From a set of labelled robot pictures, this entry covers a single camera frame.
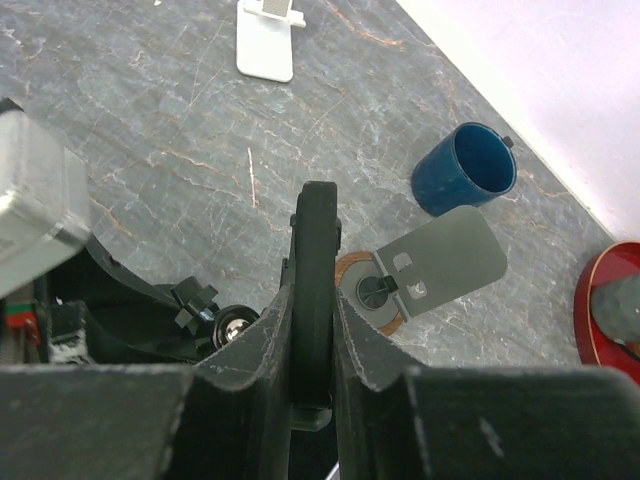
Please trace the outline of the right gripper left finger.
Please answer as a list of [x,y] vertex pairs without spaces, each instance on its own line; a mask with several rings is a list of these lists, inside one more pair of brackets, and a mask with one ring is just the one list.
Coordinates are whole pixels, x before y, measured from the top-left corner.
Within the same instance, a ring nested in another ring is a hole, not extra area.
[[1,371],[5,479],[283,479],[293,293],[196,366]]

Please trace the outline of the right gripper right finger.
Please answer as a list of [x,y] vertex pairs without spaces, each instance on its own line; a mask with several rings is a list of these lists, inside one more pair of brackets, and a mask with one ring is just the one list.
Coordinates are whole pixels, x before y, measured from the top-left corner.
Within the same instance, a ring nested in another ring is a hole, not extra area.
[[344,479],[635,479],[639,389],[602,367],[429,367],[334,310]]

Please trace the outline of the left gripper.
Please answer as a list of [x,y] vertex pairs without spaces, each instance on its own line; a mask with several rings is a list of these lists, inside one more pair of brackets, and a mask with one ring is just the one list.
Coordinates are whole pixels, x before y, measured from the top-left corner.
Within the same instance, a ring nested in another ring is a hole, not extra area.
[[221,307],[217,290],[189,276],[152,285],[91,238],[32,283],[43,362],[195,365],[253,325],[249,306]]

